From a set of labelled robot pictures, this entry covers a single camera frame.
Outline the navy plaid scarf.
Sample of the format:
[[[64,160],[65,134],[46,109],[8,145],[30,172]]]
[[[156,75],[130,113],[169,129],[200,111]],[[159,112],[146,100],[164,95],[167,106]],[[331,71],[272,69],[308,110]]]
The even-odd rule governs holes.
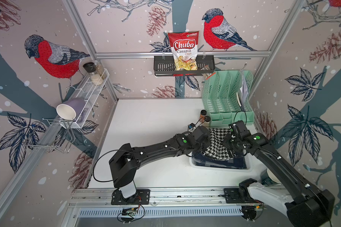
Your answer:
[[[216,160],[203,156],[201,153],[192,153],[191,162],[195,166],[226,168],[226,169],[247,169],[245,158],[235,158],[229,160]]]

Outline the houndstooth scarf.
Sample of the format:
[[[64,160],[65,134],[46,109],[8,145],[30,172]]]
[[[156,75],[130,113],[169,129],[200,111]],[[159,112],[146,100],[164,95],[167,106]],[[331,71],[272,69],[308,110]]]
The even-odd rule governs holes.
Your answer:
[[[222,128],[209,128],[208,130],[211,133],[210,146],[202,152],[202,155],[218,161],[232,159],[231,152],[223,145],[224,138],[230,130]]]

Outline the white plastic basket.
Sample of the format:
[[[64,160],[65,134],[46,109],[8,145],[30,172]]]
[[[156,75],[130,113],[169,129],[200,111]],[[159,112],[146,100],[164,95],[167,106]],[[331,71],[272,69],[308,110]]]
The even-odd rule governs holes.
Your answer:
[[[192,158],[192,154],[191,154],[191,157],[189,158],[189,163],[190,165],[193,167],[193,168],[199,168],[199,169],[209,169],[209,170],[223,170],[223,171],[231,171],[231,172],[251,172],[253,166],[252,166],[252,163],[251,163],[251,160],[249,159],[248,156],[244,156],[242,158],[245,158],[245,161],[246,161],[246,164],[247,164],[247,169],[226,169],[226,168],[213,168],[213,167],[202,167],[202,166],[195,166],[192,164],[191,162],[191,158]]]

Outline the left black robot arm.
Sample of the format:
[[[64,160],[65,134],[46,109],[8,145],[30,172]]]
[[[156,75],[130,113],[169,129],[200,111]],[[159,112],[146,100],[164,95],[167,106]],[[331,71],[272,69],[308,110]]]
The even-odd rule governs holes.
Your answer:
[[[211,133],[199,126],[193,132],[175,134],[167,141],[145,147],[124,144],[109,160],[114,187],[120,191],[120,199],[126,202],[142,200],[134,183],[136,171],[144,165],[160,159],[203,152],[211,144]]]

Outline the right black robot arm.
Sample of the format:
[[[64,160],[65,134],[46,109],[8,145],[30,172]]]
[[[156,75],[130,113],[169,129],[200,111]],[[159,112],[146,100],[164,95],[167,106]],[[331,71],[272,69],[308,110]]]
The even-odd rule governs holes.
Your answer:
[[[223,146],[235,157],[251,154],[261,161],[288,191],[279,193],[254,179],[239,183],[242,200],[261,201],[288,217],[295,227],[320,227],[331,221],[335,197],[321,191],[296,171],[261,133],[251,134],[243,121],[229,125]]]

